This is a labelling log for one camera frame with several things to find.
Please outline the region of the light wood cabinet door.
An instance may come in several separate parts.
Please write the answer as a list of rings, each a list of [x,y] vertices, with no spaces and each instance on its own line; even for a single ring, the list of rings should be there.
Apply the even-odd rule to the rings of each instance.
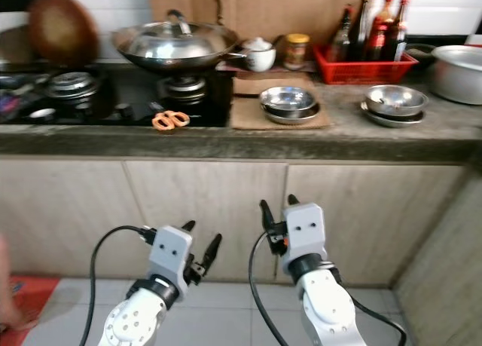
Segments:
[[[223,235],[207,280],[247,280],[250,249],[263,229],[259,201],[280,205],[286,164],[134,161],[125,170],[152,228],[196,221],[191,234],[197,256]]]
[[[469,175],[395,293],[417,346],[482,346],[482,174]]]
[[[118,226],[145,226],[123,163],[2,160],[0,226],[11,270],[86,277],[99,239]]]
[[[435,227],[462,167],[292,164],[285,191],[324,213],[328,258],[352,286],[389,286]]]

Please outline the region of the steel rimmed plate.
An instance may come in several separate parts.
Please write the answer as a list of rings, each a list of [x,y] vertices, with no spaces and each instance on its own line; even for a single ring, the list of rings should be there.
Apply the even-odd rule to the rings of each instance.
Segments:
[[[368,108],[368,105],[366,105],[365,102],[359,104],[359,108],[361,108],[368,120],[371,120],[373,123],[379,124],[383,127],[405,128],[419,124],[425,119],[424,111],[419,112],[419,114],[416,115],[388,116],[371,111],[371,109]]]
[[[321,107],[318,104],[308,109],[275,109],[262,107],[262,111],[268,120],[282,125],[307,124],[310,120],[317,118],[320,109]]]

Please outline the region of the steel stove burner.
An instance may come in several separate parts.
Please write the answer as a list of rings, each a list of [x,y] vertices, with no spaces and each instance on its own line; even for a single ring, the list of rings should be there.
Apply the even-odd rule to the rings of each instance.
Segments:
[[[49,98],[72,100],[96,93],[100,80],[90,72],[63,72],[51,76],[42,88],[42,93]]]
[[[159,94],[179,103],[196,103],[206,97],[206,79],[203,76],[173,76],[159,81]]]

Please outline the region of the black gas stove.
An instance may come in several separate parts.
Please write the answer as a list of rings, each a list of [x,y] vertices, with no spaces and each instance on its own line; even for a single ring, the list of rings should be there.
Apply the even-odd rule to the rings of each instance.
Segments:
[[[99,90],[72,100],[46,97],[42,88],[48,78],[63,72],[93,73],[100,80]],[[224,127],[230,116],[234,76],[214,70],[200,76],[206,79],[206,97],[196,103],[179,103],[159,94],[159,81],[169,76],[158,76],[140,68],[89,66],[46,74],[10,74],[2,78],[2,90],[29,92],[33,102],[21,109],[17,118],[0,123],[149,127],[155,114],[171,109],[189,115],[189,127]]]

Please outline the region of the glass jar yellow lid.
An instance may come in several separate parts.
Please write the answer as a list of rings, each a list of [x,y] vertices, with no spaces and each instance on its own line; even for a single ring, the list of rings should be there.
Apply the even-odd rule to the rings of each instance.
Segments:
[[[310,37],[300,33],[290,33],[285,36],[285,41],[287,44],[282,66],[291,71],[303,69],[307,62],[307,46],[309,46]]]

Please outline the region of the red floor mat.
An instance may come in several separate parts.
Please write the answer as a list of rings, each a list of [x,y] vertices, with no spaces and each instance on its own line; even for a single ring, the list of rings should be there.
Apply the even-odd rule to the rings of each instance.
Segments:
[[[22,346],[53,295],[59,278],[10,276],[1,288],[0,346]]]

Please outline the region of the steel wok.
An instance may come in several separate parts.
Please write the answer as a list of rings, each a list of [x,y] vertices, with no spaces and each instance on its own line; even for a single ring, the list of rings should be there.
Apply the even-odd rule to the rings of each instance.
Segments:
[[[193,59],[145,59],[144,57],[131,56],[131,54],[121,54],[135,66],[142,69],[162,73],[162,72],[186,72],[195,71],[196,69],[204,70],[217,66],[223,60],[245,59],[245,54],[234,52],[234,47],[230,50],[219,54],[207,54],[203,57],[193,57]]]

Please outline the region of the steel wok lid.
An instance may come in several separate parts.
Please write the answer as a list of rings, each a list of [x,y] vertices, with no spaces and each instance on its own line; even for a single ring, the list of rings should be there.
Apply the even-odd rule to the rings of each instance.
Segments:
[[[118,52],[145,59],[193,59],[219,54],[230,50],[238,40],[237,33],[226,26],[188,22],[179,11],[169,11],[168,21],[128,26],[111,35]]]

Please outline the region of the amber sauce bottle red cap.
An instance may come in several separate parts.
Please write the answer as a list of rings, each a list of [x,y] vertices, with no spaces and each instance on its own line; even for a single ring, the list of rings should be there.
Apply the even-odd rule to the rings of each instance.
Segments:
[[[392,22],[390,8],[394,0],[383,0],[383,7],[376,12],[371,26],[371,35],[366,44],[365,61],[379,61],[386,42],[388,26]]]

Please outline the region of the brown cardboard sheet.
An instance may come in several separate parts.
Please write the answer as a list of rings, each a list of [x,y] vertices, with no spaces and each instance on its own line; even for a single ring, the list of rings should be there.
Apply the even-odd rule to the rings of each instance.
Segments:
[[[340,25],[345,5],[361,0],[221,0],[224,25],[243,39],[300,33],[323,41]]]
[[[217,0],[148,0],[152,21],[165,21],[169,9],[178,9],[191,22],[216,23]]]

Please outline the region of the black frying pan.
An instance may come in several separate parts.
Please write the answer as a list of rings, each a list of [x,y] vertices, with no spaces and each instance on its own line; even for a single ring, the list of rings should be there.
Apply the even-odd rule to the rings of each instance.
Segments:
[[[430,44],[407,44],[405,53],[419,61],[420,66],[430,66],[436,60],[432,54],[436,49],[436,46]]]

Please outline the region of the blue purple packet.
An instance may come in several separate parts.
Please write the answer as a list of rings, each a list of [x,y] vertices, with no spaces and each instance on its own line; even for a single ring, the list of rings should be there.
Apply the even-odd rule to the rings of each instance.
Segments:
[[[0,97],[1,122],[17,118],[18,112],[31,104],[29,92],[4,91]]]

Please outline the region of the large aluminium pot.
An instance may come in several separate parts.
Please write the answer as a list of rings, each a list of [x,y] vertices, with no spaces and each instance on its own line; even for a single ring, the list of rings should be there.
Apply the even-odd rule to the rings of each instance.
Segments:
[[[449,101],[482,106],[482,47],[440,46],[431,55],[430,91]]]

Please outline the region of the round wooden chopping board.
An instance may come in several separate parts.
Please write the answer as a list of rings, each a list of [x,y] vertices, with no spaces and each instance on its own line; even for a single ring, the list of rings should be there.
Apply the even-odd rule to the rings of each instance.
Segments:
[[[52,66],[80,68],[99,57],[99,33],[76,0],[34,0],[28,9],[29,42]]]

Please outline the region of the orange handled scissors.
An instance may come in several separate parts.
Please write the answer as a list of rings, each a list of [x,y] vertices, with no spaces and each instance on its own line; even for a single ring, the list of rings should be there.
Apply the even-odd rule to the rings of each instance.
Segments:
[[[157,131],[169,131],[178,127],[186,127],[190,122],[189,115],[183,114],[183,112],[171,111],[171,109],[158,112],[151,119],[152,128]]]

